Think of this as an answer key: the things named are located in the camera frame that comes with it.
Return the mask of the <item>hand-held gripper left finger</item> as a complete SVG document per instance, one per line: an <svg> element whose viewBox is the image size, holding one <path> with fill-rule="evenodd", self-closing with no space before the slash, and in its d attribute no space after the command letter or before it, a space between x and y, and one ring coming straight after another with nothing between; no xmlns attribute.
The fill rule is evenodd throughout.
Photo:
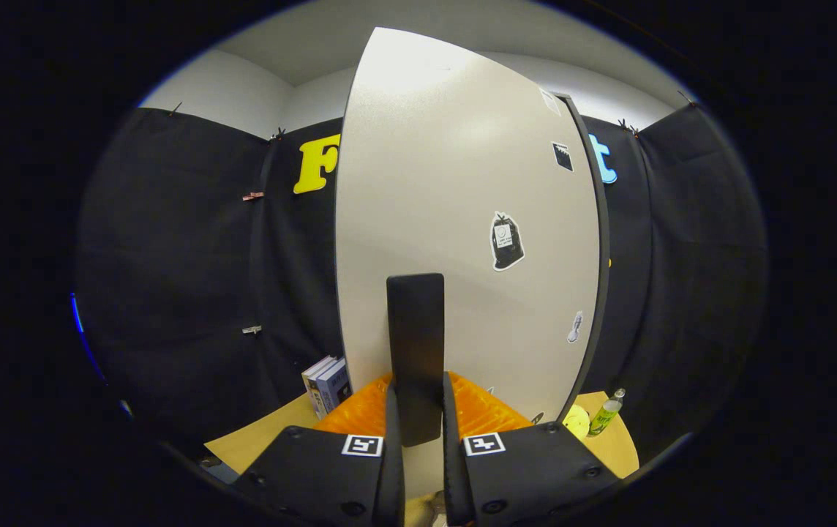
<svg viewBox="0 0 837 527"><path fill-rule="evenodd" d="M317 427L287 426L233 483L269 526L402 526L404 460L392 374Z"/></svg>

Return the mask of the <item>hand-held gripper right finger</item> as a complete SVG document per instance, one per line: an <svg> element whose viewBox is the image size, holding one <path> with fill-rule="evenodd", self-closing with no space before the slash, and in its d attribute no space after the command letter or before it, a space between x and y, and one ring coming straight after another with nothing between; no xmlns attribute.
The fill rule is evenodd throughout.
<svg viewBox="0 0 837 527"><path fill-rule="evenodd" d="M459 433L457 391L442 374L446 522L563 526L620 489L620 478L559 422Z"/></svg>

